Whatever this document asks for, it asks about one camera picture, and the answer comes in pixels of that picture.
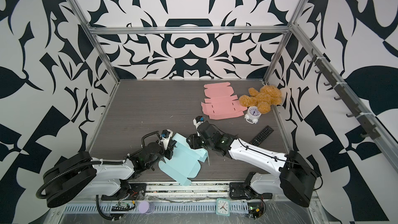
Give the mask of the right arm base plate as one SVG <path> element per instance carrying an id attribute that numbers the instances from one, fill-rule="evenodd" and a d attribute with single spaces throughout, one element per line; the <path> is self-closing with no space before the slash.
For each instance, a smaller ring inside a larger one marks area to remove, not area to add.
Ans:
<path id="1" fill-rule="evenodd" d="M 272 199 L 272 193 L 258 194 L 244 183 L 229 183 L 229 197 L 233 200 Z"/>

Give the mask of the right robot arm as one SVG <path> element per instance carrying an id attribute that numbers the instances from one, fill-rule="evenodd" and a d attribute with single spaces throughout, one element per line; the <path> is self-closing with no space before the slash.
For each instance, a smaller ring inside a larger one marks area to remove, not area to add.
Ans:
<path id="1" fill-rule="evenodd" d="M 265 179 L 259 173 L 249 173 L 245 189 L 256 195 L 283 194 L 291 202 L 309 207 L 314 192 L 317 171 L 296 151 L 288 154 L 269 151 L 249 144 L 236 135 L 224 133 L 202 116 L 193 120 L 196 134 L 188 138 L 193 148 L 212 150 L 220 156 L 243 161 L 260 168 L 274 176 Z"/>

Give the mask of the light blue paper box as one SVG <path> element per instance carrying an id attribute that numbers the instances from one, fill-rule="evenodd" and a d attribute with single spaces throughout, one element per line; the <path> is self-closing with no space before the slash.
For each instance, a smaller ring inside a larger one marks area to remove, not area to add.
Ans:
<path id="1" fill-rule="evenodd" d="M 171 159 L 159 161 L 159 169 L 182 186 L 191 185 L 191 178 L 195 178 L 200 169 L 200 162 L 208 158 L 208 151 L 204 148 L 191 149 L 187 139 L 176 133 L 173 137 L 176 147 Z"/>

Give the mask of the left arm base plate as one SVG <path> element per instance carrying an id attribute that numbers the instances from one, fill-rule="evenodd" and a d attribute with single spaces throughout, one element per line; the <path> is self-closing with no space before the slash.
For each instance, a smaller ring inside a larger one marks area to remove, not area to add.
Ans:
<path id="1" fill-rule="evenodd" d="M 129 186 L 122 185 L 121 189 L 112 196 L 102 195 L 102 201 L 135 201 L 143 200 L 146 195 L 146 183 L 131 183 Z"/>

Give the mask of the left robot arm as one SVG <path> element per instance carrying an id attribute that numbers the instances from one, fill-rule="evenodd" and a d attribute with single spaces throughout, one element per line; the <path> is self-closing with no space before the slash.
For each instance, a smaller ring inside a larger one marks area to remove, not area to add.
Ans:
<path id="1" fill-rule="evenodd" d="M 122 160 L 98 159 L 80 152 L 44 173 L 36 198 L 45 199 L 49 208 L 75 198 L 125 199 L 131 192 L 128 181 L 152 170 L 161 159 L 170 159 L 175 147 L 176 141 L 162 137 Z"/>

